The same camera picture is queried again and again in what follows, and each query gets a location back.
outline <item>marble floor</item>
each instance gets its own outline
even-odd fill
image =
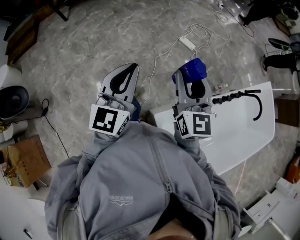
[[[247,4],[248,1],[242,0],[224,1],[235,16],[246,15]],[[212,88],[227,83],[229,89],[240,89],[271,81],[275,89],[299,92],[296,76],[288,69],[270,69],[266,76],[261,71],[260,57],[265,53],[267,39],[288,41],[271,19],[251,23],[255,36],[250,37],[226,9],[221,11],[229,20],[223,24],[225,29],[213,21],[208,6],[217,9],[214,0],[86,0],[71,9],[67,22],[52,15],[40,24],[37,43],[17,65],[22,69],[22,85],[32,99],[50,100],[49,121],[59,132],[69,155],[80,154],[92,139],[88,129],[90,105],[95,102],[105,75],[125,63],[138,63],[138,101],[142,103],[147,97],[154,58],[164,53],[193,23],[211,28],[222,38],[230,34],[230,40],[213,35],[210,46],[198,52],[207,66]],[[209,36],[198,38],[193,34],[188,38],[198,47],[209,40]],[[150,98],[143,111],[175,103],[171,75],[191,57],[185,46],[176,43],[157,60]],[[40,135],[55,168],[66,154],[46,119],[30,122],[27,134],[34,133]],[[293,155],[298,133],[298,128],[276,124],[273,141],[246,162],[236,194],[240,207],[250,205],[265,190],[274,187]],[[243,164],[223,175],[233,192],[242,168]]]

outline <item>pant leg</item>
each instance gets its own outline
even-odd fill
[[[274,16],[277,14],[277,6],[269,0],[256,0],[250,8],[247,17],[245,17],[245,24],[261,20],[265,17]]]
[[[273,55],[265,58],[263,63],[266,67],[295,68],[296,58],[294,53],[287,55]]]
[[[140,118],[141,105],[135,97],[132,100],[132,104],[136,107],[136,110],[132,113],[130,121],[138,121]]]

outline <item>hoodie zipper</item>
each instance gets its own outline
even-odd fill
[[[165,171],[165,167],[163,166],[162,159],[158,152],[157,146],[156,146],[155,142],[153,141],[153,139],[149,136],[147,127],[145,125],[143,125],[142,128],[146,132],[145,136],[148,140],[148,143],[149,143],[160,179],[161,179],[162,183],[164,184],[167,193],[171,194],[173,192],[173,188],[168,179],[167,173]]]

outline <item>gray hoodie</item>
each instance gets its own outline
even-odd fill
[[[181,139],[176,126],[174,138],[129,122],[119,138],[95,133],[82,155],[59,165],[45,204],[48,232],[53,239],[147,239],[171,193],[205,226],[203,239],[238,237],[234,196],[199,141]]]

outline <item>blue object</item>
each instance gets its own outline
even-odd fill
[[[193,59],[179,68],[186,83],[201,81],[207,77],[206,66],[200,58]],[[176,83],[175,74],[172,75],[173,82]]]
[[[138,121],[140,118],[141,105],[135,97],[132,100],[132,104],[136,107],[136,110],[132,113],[130,121]]]

